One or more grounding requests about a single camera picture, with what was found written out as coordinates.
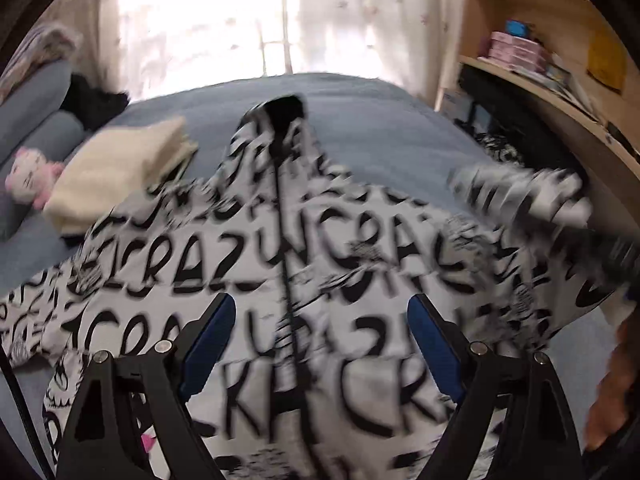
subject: blue plastic part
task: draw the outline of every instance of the blue plastic part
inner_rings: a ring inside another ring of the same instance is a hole
[[[529,37],[529,26],[518,20],[507,20],[504,30],[507,34],[527,39]]]
[[[236,302],[227,294],[184,359],[184,375],[178,391],[183,402],[204,388],[213,367],[225,351],[235,323]]]
[[[438,389],[455,403],[462,401],[465,389],[460,381],[460,361],[417,296],[409,300],[406,317]]]

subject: gray cushion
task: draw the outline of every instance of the gray cushion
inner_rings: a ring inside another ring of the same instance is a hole
[[[39,69],[0,105],[0,164],[65,100],[71,82],[67,61]]]
[[[25,148],[38,148],[48,160],[65,160],[84,140],[82,124],[68,112],[55,112],[23,142]],[[0,241],[9,239],[20,227],[31,206],[17,204],[4,188],[14,158],[10,156],[0,166]]]

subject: yellow paper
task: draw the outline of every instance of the yellow paper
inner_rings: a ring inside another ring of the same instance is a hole
[[[626,75],[626,51],[613,32],[598,30],[589,46],[588,73],[609,89],[622,93]]]

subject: folded cream towel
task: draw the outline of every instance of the folded cream towel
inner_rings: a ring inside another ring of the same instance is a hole
[[[132,192],[161,184],[197,149],[184,117],[143,128],[114,126],[92,137],[71,159],[44,214],[62,235],[82,234]]]

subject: screw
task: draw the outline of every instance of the screw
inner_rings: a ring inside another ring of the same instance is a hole
[[[169,341],[168,339],[162,339],[154,345],[154,349],[159,354],[165,354],[169,350],[171,350],[172,346],[173,346],[173,343],[171,343],[171,341]]]
[[[550,363],[549,356],[546,355],[544,352],[536,352],[535,354],[533,354],[533,359],[539,365],[548,365]]]
[[[489,347],[481,341],[473,341],[469,349],[476,355],[484,355],[489,351]]]
[[[97,363],[103,363],[109,358],[110,355],[111,354],[109,354],[109,352],[107,352],[106,350],[98,350],[94,354],[94,361]]]

